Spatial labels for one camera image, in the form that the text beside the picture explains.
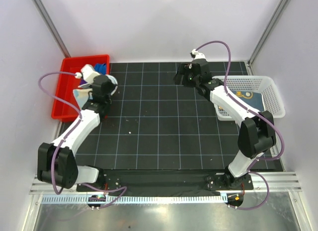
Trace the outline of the blue towel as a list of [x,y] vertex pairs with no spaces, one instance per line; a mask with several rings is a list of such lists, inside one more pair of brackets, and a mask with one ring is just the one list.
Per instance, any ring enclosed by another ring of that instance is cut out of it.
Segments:
[[106,75],[107,74],[107,64],[103,63],[103,64],[95,64],[94,65],[94,70],[102,75]]

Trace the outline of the pastel striped towel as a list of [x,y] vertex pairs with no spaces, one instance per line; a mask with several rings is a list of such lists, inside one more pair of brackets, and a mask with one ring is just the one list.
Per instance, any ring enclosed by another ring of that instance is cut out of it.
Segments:
[[73,96],[80,109],[84,107],[84,104],[88,101],[92,101],[92,88],[91,84],[83,84],[83,87],[74,89]]

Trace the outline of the yellow tiger hello towel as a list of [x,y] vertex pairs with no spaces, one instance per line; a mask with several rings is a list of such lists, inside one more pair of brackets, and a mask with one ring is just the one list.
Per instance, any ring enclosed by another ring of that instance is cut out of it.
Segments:
[[265,111],[263,95],[261,93],[242,90],[231,90],[231,92],[249,106],[261,112]]

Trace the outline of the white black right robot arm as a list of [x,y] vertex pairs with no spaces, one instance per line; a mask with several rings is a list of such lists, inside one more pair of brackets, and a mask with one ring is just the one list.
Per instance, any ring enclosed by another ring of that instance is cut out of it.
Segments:
[[229,189],[241,185],[250,169],[276,144],[273,115],[259,111],[237,97],[226,79],[212,77],[203,59],[178,66],[174,83],[195,88],[209,102],[220,106],[239,126],[238,153],[225,168],[223,183]]

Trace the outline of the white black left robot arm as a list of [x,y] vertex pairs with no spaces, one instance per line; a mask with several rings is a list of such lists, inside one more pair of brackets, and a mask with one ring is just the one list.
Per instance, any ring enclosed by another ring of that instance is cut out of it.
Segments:
[[118,82],[115,77],[100,73],[75,76],[86,82],[73,90],[76,105],[57,96],[53,98],[73,108],[77,118],[58,138],[38,148],[37,178],[51,184],[56,194],[84,183],[93,191],[101,191],[106,183],[101,168],[77,165],[75,156],[87,136],[107,117]]

